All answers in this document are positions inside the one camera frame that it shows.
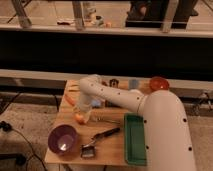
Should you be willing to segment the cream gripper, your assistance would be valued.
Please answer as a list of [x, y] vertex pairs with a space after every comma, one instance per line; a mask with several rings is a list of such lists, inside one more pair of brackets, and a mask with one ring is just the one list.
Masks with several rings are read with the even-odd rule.
[[75, 105], [73, 108], [73, 115], [75, 115], [75, 114], [82, 115], [84, 117], [85, 124], [86, 124], [90, 119], [91, 111], [81, 109], [78, 105]]

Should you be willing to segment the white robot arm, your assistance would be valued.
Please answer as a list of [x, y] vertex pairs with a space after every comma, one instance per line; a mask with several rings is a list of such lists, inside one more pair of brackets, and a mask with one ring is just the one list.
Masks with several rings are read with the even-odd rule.
[[97, 74], [81, 78], [78, 87], [76, 107], [84, 115], [91, 111], [92, 98], [99, 97], [144, 119], [147, 171], [197, 171], [185, 108], [177, 95], [104, 86]]

